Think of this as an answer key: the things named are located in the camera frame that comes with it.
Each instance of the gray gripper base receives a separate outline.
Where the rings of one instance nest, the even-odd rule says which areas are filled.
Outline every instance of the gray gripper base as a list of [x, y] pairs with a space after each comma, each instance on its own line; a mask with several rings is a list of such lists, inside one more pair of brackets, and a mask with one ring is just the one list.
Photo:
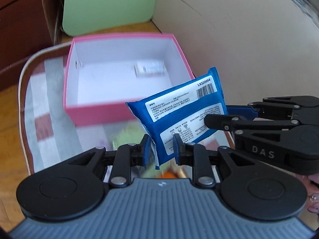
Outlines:
[[111, 190], [85, 216], [63, 223], [27, 218], [10, 235], [14, 239], [301, 239], [314, 232], [298, 218], [247, 220], [224, 207], [214, 191], [195, 188], [189, 179], [136, 178], [127, 188]]

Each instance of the blue packet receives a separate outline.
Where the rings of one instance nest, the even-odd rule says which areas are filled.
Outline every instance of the blue packet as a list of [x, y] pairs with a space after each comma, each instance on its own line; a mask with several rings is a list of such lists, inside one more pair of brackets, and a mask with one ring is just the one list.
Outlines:
[[157, 169], [174, 157], [175, 133], [180, 134], [184, 143], [198, 143], [216, 132], [205, 126], [204, 117], [227, 114], [216, 67], [194, 80], [126, 104], [153, 141]]

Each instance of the dark red wooden cabinet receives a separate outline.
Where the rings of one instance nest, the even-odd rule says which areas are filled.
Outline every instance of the dark red wooden cabinet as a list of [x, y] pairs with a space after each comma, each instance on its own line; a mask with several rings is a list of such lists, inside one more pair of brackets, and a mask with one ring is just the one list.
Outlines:
[[0, 90], [18, 82], [37, 51], [59, 41], [60, 0], [0, 0]]

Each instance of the green board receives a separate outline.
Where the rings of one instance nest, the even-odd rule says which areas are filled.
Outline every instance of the green board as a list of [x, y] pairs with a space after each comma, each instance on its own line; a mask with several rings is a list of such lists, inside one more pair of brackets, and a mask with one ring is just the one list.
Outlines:
[[63, 30], [78, 36], [104, 28], [146, 22], [156, 0], [64, 0]]

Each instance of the pink box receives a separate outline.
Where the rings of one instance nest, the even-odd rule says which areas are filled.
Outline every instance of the pink box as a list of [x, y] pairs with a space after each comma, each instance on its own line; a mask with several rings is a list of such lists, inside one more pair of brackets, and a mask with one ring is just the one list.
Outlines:
[[[160, 60], [166, 73], [137, 77], [140, 60]], [[115, 33], [73, 39], [63, 107], [77, 126], [133, 119], [125, 102], [137, 101], [194, 79], [172, 34]]]

